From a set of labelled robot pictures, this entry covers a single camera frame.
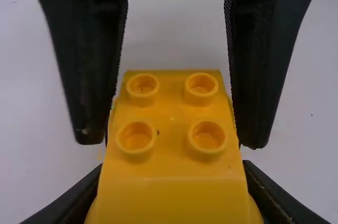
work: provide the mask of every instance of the white surface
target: white surface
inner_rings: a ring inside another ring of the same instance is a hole
[[[130,0],[121,74],[220,68],[230,90],[223,0]],[[306,206],[338,223],[338,0],[303,20],[270,142],[243,149]],[[73,140],[37,0],[0,0],[0,222],[18,223],[92,170],[102,146]]]

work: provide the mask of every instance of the plastic toy block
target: plastic toy block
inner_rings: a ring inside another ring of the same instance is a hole
[[[222,75],[129,71],[86,224],[263,223]]]

